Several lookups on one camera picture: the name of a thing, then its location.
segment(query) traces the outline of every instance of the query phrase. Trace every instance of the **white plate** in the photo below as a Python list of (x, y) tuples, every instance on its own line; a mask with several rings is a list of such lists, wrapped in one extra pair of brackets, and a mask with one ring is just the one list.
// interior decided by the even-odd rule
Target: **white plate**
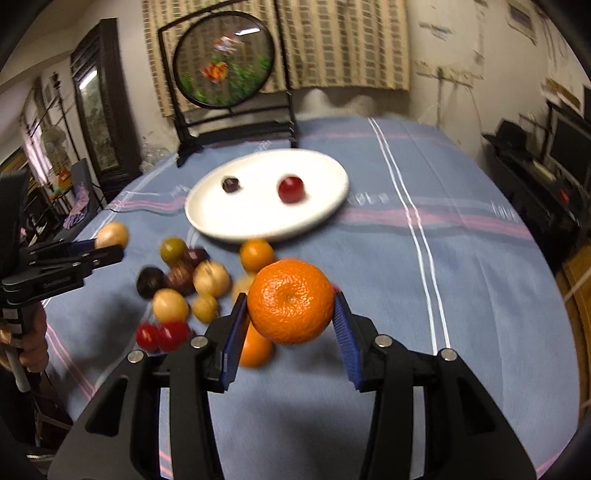
[[(304, 182), (306, 197), (286, 205), (277, 186), (296, 175)], [(226, 193), (224, 177), (236, 177), (240, 190)], [(345, 169), (328, 155), (300, 148), (258, 152), (237, 158), (213, 170), (191, 190), (185, 213), (204, 235), (240, 243), (296, 236), (328, 218), (347, 197)]]

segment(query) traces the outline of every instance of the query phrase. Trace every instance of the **monitor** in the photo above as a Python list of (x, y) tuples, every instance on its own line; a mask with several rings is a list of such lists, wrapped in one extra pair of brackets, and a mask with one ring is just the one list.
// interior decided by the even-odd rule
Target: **monitor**
[(591, 132), (575, 126), (563, 115), (556, 115), (552, 133), (550, 158), (564, 176), (587, 190), (591, 180)]

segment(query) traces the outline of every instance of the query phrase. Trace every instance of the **dark brown ball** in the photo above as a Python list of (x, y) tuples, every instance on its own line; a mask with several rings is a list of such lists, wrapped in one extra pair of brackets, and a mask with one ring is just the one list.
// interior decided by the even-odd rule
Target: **dark brown ball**
[(166, 276), (158, 267), (144, 267), (139, 272), (135, 286), (139, 295), (149, 300), (158, 290), (166, 287)]
[(187, 296), (195, 293), (193, 285), (193, 271), (195, 269), (191, 264), (178, 262), (174, 264), (166, 274), (166, 283), (169, 288), (173, 288), (181, 295)]
[(206, 260), (209, 260), (209, 254), (203, 247), (188, 248), (183, 256), (183, 261), (192, 265), (193, 269)]

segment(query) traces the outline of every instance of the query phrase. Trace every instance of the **cabinet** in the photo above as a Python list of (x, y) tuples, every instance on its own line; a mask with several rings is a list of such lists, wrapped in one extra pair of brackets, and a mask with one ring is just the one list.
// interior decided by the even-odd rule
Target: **cabinet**
[(141, 156), (119, 53), (117, 19), (93, 28), (70, 55), (76, 109), (88, 155), (110, 202), (141, 175)]

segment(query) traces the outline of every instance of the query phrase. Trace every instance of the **round screen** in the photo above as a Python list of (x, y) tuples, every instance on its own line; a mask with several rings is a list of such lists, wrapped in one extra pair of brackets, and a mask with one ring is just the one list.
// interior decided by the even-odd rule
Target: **round screen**
[(268, 29), (243, 12), (220, 12), (192, 25), (178, 42), (173, 72), (181, 93), (203, 108), (228, 108), (250, 99), (273, 70)]

